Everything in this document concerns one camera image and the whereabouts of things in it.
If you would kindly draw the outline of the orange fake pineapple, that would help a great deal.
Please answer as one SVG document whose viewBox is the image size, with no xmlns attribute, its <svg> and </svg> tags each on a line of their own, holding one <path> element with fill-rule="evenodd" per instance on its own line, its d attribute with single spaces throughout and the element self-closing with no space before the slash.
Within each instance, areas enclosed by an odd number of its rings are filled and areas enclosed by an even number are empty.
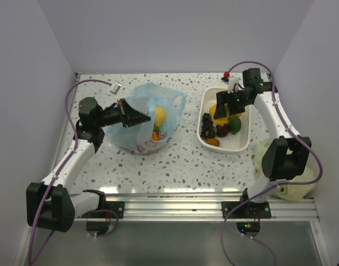
<svg viewBox="0 0 339 266">
<path fill-rule="evenodd" d="M 160 135 L 160 130 L 158 127 L 153 127 L 153 131 L 152 131 L 152 136 L 151 139 L 153 141 L 161 141 L 162 140 L 162 136 Z"/>
</svg>

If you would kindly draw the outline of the light blue plastic bag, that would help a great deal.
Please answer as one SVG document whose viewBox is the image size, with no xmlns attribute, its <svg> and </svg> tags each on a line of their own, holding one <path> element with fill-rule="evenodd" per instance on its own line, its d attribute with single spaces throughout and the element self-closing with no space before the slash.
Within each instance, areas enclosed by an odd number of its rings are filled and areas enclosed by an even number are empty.
<svg viewBox="0 0 339 266">
<path fill-rule="evenodd" d="M 153 154 L 165 147 L 174 137 L 181 122 L 187 95 L 178 90 L 146 83 L 137 86 L 126 97 L 126 101 L 134 109 L 151 117 L 149 122 L 125 128 L 121 124 L 110 126 L 107 137 L 110 142 L 125 148 L 135 154 Z M 159 127 L 161 141 L 151 139 L 154 127 L 155 108 L 163 107 L 166 111 L 166 120 Z"/>
</svg>

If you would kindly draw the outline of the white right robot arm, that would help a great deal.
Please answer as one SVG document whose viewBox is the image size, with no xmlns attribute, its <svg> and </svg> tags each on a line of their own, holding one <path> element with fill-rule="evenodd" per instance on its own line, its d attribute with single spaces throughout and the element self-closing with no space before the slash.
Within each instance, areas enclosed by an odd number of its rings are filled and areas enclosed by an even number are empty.
<svg viewBox="0 0 339 266">
<path fill-rule="evenodd" d="M 283 185 L 303 174 L 310 154 L 311 140 L 302 137 L 291 125 L 282 107 L 275 81 L 264 81 L 260 69 L 243 71 L 242 81 L 232 81 L 230 72 L 223 74 L 226 91 L 216 94 L 215 119 L 225 114 L 243 113 L 249 105 L 260 112 L 269 132 L 271 143 L 261 159 L 261 174 L 243 194 L 239 211 L 252 217 L 259 210 L 258 203 L 265 202 Z"/>
</svg>

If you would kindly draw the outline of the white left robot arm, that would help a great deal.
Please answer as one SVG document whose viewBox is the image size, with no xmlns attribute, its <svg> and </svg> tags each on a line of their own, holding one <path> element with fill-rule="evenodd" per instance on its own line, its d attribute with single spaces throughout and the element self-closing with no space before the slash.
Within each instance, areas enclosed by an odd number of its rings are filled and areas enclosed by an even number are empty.
<svg viewBox="0 0 339 266">
<path fill-rule="evenodd" d="M 125 99 L 106 109 L 95 98 L 82 99 L 70 150 L 42 182 L 32 182 L 26 189 L 28 224 L 34 229 L 67 232 L 75 218 L 88 212 L 97 218 L 104 216 L 107 203 L 103 192 L 84 190 L 71 197 L 69 190 L 85 164 L 100 148 L 105 136 L 104 127 L 120 124 L 129 128 L 150 120 Z"/>
</svg>

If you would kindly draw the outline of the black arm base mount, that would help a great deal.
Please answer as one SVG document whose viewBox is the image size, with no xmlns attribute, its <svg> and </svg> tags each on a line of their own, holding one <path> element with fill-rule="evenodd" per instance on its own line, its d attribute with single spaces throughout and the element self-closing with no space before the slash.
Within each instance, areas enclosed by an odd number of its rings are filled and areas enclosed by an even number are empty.
<svg viewBox="0 0 339 266">
<path fill-rule="evenodd" d="M 263 203 L 248 202 L 238 208 L 240 204 L 249 198 L 247 190 L 248 189 L 246 188 L 243 191 L 239 201 L 221 202 L 222 215 L 224 219 L 229 213 L 229 219 L 270 219 L 272 217 L 268 201 Z"/>
</svg>

